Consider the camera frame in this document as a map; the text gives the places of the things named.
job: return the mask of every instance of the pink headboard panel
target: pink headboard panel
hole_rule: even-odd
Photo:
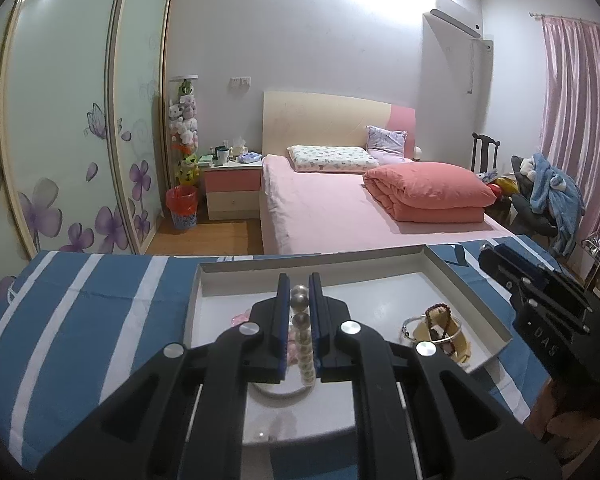
[[[385,126],[391,132],[408,132],[404,144],[404,156],[411,158],[416,147],[416,110],[404,106],[391,105],[391,114]]]

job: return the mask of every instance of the white tray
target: white tray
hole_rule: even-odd
[[[436,304],[448,304],[471,342],[468,373],[495,357],[512,336],[469,286],[426,246],[272,260],[201,264],[194,280],[184,344],[216,340],[234,316],[276,295],[278,276],[291,285],[320,273],[325,296],[345,301],[351,318],[391,342],[400,342],[402,322]],[[248,388],[244,444],[291,442],[351,430],[350,383],[323,384],[295,397],[265,396]]]

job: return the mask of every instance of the lavender pillow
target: lavender pillow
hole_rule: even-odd
[[[366,150],[381,165],[400,164],[409,159],[404,158],[404,143],[407,132],[390,132],[377,126],[367,126],[368,139]]]
[[[387,166],[389,164],[402,164],[403,162],[413,162],[410,158],[404,158],[402,155],[395,155],[395,153],[386,152],[385,150],[375,150],[369,148],[366,152],[371,155],[375,160],[380,163],[380,166]]]
[[[377,126],[367,126],[368,140],[366,148],[382,150],[394,155],[404,156],[404,143],[407,140],[407,132],[389,132]]]

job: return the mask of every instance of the folded pink quilt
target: folded pink quilt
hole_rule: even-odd
[[[495,195],[465,168],[442,162],[381,166],[365,173],[371,195],[398,222],[469,223],[484,220]]]

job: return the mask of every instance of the pink curtain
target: pink curtain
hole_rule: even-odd
[[[582,190],[578,239],[600,232],[600,25],[543,18],[547,94],[542,154]]]

